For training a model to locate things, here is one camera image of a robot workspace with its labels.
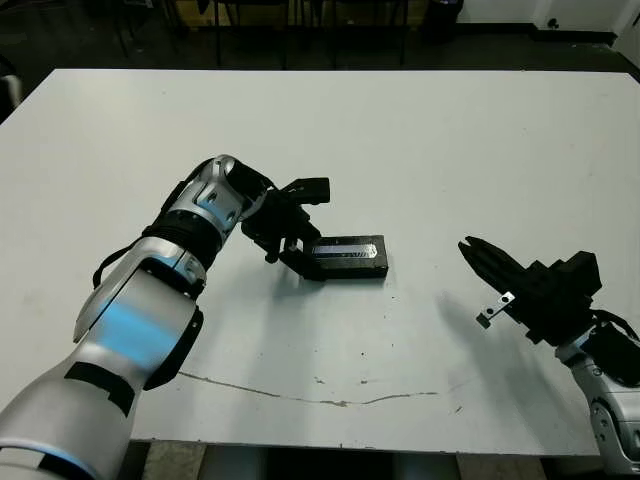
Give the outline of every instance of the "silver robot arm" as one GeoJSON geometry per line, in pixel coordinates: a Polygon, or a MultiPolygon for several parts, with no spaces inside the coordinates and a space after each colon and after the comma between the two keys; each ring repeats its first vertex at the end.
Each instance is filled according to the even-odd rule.
{"type": "Polygon", "coordinates": [[[632,330],[614,325],[599,322],[558,347],[556,357],[571,369],[586,397],[605,471],[640,475],[640,342],[632,330]]]}
{"type": "Polygon", "coordinates": [[[196,298],[206,270],[271,186],[232,157],[204,162],[138,240],[103,262],[75,350],[0,413],[0,478],[117,475],[140,393],[176,375],[203,322],[196,298]]]}
{"type": "Polygon", "coordinates": [[[640,341],[622,318],[590,308],[602,287],[593,253],[578,252],[547,267],[525,268],[485,240],[459,248],[474,272],[501,293],[477,320],[488,328],[504,311],[529,329],[534,343],[556,347],[589,405],[604,470],[640,475],[640,341]]]}

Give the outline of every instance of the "white table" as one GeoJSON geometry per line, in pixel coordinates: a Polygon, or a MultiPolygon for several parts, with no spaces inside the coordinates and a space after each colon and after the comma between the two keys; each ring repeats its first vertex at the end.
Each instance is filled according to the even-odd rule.
{"type": "Polygon", "coordinates": [[[239,231],[184,375],[133,436],[594,454],[585,401],[456,243],[598,256],[596,305],[640,327],[638,93],[624,74],[58,70],[0,127],[0,406],[72,348],[100,260],[201,160],[329,176],[327,235],[386,238],[384,284],[305,282],[239,231]]]}

